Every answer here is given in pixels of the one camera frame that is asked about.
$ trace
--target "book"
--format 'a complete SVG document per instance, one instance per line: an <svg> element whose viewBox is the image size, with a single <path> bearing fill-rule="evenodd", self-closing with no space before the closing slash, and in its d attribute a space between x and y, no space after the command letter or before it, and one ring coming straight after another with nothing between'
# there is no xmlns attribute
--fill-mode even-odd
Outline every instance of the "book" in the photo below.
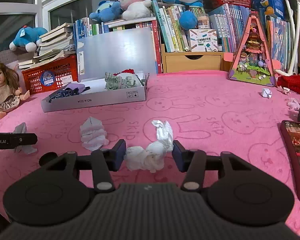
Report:
<svg viewBox="0 0 300 240"><path fill-rule="evenodd" d="M163 20L162 20L162 17L161 17L161 13L160 13L160 10L159 10L159 7L158 7L158 3L157 3L156 0L153 0L151 2L151 4L152 4L152 10L153 10L153 12L156 15L156 18L158 20L159 29L161 31L162 38L163 38L164 44L166 46L167 52L171 52L168 37L167 37L167 33L165 31Z"/></svg>
<svg viewBox="0 0 300 240"><path fill-rule="evenodd" d="M63 25L60 25L60 26L54 28L53 30L47 32L46 34L41 35L40 38L46 37L46 36L48 36L48 35L56 32L56 31L58 31L60 29L63 29L63 28L72 28L72 27L73 27L73 23L64 23Z"/></svg>
<svg viewBox="0 0 300 240"><path fill-rule="evenodd" d="M164 29L166 31L166 35L168 37L168 42L169 42L169 45L170 45L170 52L175 52L175 47L174 47L174 44L173 44L173 41L172 41L172 36L171 36L170 30L169 30L168 22L167 22L167 19L165 17L165 13L163 11L163 8L160 8L159 11L160 11L160 14L161 14L161 17L162 17L162 22L163 22Z"/></svg>
<svg viewBox="0 0 300 240"><path fill-rule="evenodd" d="M38 62L38 60L36 60L36 59L30 59L30 60L26 60L26 61L21 61L18 64L19 64L19 66L23 66L23 65L34 64L37 62Z"/></svg>
<svg viewBox="0 0 300 240"><path fill-rule="evenodd" d="M172 15L172 22L175 23L175 31L176 31L176 35L177 35L177 41L180 47L180 51L185 51L185 44L183 42L182 39L182 35L181 35L181 28L179 25L179 20L177 18L177 15L174 11L174 7L169 7L169 13Z"/></svg>
<svg viewBox="0 0 300 240"><path fill-rule="evenodd" d="M41 40L42 40L42 42L49 41L49 40L52 40L53 38L58 37L59 35L61 35L63 33L72 33L72 32L73 32L73 28L62 28L62 29L59 29L47 36L44 36L43 38L41 38Z"/></svg>
<svg viewBox="0 0 300 240"><path fill-rule="evenodd" d="M174 5L173 7L174 7L174 10L175 10L176 16L178 18L178 21L179 21L181 13L183 12L182 7L181 6L177 6L177 5ZM185 45L185 48L184 48L185 51L190 51L190 47L188 45L188 40L187 40L186 32L185 32L184 29L181 29L181 36L182 36L183 43Z"/></svg>
<svg viewBox="0 0 300 240"><path fill-rule="evenodd" d="M70 35L72 35L72 34L71 33L63 33L51 41L41 43L40 47L47 47L47 46L53 45L55 43L58 43L60 41L67 39Z"/></svg>
<svg viewBox="0 0 300 240"><path fill-rule="evenodd" d="M156 54L156 58L157 58L157 73L161 74L163 73L162 70L162 60L161 60L161 53L160 53L160 38L159 38L159 30L158 30L158 23L157 20L152 20L151 22L151 26L152 26L152 30L153 30L153 34L154 34L154 48L155 48L155 54Z"/></svg>
<svg viewBox="0 0 300 240"><path fill-rule="evenodd" d="M169 30L170 30L170 34L171 34L174 49L175 49L175 51L180 51L178 41L177 41L176 32L175 32L175 29L174 29L174 26L173 26L173 23L172 23L172 20L171 20L171 16L170 16L169 12L167 11L167 9L164 6L162 6L162 11L164 12L164 15L167 19L167 23L168 23L168 27L169 27Z"/></svg>

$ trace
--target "pink bunny plush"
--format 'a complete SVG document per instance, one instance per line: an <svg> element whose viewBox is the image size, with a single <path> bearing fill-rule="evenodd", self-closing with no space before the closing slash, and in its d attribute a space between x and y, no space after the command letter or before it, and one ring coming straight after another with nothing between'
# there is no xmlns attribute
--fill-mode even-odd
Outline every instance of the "pink bunny plush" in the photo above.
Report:
<svg viewBox="0 0 300 240"><path fill-rule="evenodd" d="M122 18L125 20L133 20L151 16L148 7L151 6L151 0L118 0L121 8L125 10Z"/></svg>

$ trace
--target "white pipe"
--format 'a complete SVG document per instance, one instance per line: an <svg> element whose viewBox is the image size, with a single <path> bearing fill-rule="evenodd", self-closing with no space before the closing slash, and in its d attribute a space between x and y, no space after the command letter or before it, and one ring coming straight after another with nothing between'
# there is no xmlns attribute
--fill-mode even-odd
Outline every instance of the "white pipe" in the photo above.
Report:
<svg viewBox="0 0 300 240"><path fill-rule="evenodd" d="M294 40L294 45L293 45L293 53L292 53L292 59L291 59L291 64L288 73L285 73L281 70L276 70L276 73L284 76L291 76L293 75L293 69L295 66L295 62L297 59L297 53L298 53L298 45L299 45L299 37L300 37L300 0L297 1L297 30L296 30L296 36Z"/></svg>
<svg viewBox="0 0 300 240"><path fill-rule="evenodd" d="M287 4L287 9L288 9L288 13L289 13L290 29L291 29L291 32L292 32L292 40L293 40L293 43L294 43L295 38L296 38L296 26L294 24L294 19L293 19L293 10L291 9L289 0L285 0L285 1L286 1L286 4ZM294 63L293 72L295 72L295 73L298 72L298 58L297 57L296 57L296 60L295 60L295 63Z"/></svg>

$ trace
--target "white cardboard box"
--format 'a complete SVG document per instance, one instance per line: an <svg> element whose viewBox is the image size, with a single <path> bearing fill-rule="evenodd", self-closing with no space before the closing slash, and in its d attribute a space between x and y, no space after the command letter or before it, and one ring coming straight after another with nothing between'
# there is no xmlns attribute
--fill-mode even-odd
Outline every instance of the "white cardboard box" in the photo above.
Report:
<svg viewBox="0 0 300 240"><path fill-rule="evenodd" d="M90 87L89 90L77 96L55 98L51 100L51 103L49 103L49 100L54 97L56 93L63 90L63 88L60 88L59 90L41 100L42 110L46 113L91 106L104 106L119 103L145 101L146 82L148 80L148 76L145 76L144 72L138 72L136 74L138 75L139 79L143 81L143 85L134 88L107 90L105 88L106 82L104 78L90 80L81 82L85 84L86 87Z"/></svg>

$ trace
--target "sticker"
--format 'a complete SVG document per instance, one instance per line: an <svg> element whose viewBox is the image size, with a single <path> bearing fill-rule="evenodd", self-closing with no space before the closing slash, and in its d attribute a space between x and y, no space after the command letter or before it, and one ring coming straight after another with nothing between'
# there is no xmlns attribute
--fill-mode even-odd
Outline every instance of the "sticker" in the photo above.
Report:
<svg viewBox="0 0 300 240"><path fill-rule="evenodd" d="M42 85L46 86L46 87L50 87L53 85L53 83L55 82L55 77L53 72L51 71L45 71L41 74L40 77L40 82Z"/></svg>
<svg viewBox="0 0 300 240"><path fill-rule="evenodd" d="M20 33L20 37L23 37L23 36L25 36L25 35L26 35L25 29L22 29L22 31L21 31L21 33Z"/></svg>
<svg viewBox="0 0 300 240"><path fill-rule="evenodd" d="M60 79L63 86L66 86L67 84L73 82L72 75L60 77Z"/></svg>

